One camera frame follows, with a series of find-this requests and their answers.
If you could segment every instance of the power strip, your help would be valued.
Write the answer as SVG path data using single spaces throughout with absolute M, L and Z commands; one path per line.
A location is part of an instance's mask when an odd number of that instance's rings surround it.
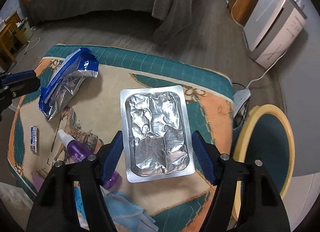
M 243 89 L 243 90 L 238 90 L 234 96 L 234 112 L 233 112 L 233 117 L 235 118 L 244 103 L 251 97 L 251 92 L 249 89 Z

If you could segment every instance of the blue and silver bag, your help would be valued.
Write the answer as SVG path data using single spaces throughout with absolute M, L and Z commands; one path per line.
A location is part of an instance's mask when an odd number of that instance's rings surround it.
M 47 87 L 41 87 L 39 109 L 48 120 L 61 112 L 76 94 L 85 77 L 97 77 L 99 61 L 89 49 L 81 47 L 68 55 L 52 76 Z

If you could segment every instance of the gray wall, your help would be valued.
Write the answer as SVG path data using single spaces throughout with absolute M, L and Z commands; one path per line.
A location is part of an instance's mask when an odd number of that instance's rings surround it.
M 6 19 L 15 11 L 17 11 L 21 19 L 27 16 L 26 9 L 22 0 L 7 0 L 0 10 L 0 17 L 2 17 L 2 19 Z
M 302 3 L 305 28 L 275 65 L 295 140 L 294 176 L 320 172 L 320 16 L 310 0 Z

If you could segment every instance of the blue gripper pad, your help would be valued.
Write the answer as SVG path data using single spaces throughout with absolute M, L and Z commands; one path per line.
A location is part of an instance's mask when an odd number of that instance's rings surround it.
M 203 171 L 204 177 L 212 184 L 217 184 L 217 178 L 214 175 L 214 163 L 212 162 L 206 148 L 204 139 L 199 131 L 194 131 L 191 136 L 193 151 Z
M 111 150 L 102 165 L 101 181 L 105 183 L 111 179 L 115 171 L 119 158 L 123 151 L 123 138 L 122 132 L 118 132 L 111 142 Z

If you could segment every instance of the teal rug border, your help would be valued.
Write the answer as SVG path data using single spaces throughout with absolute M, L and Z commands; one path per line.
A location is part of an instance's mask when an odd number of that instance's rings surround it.
M 55 45 L 45 57 L 66 58 L 81 47 L 88 48 L 100 64 L 148 72 L 181 81 L 190 82 L 213 90 L 233 101 L 232 84 L 228 78 L 216 72 L 117 47 L 92 45 Z

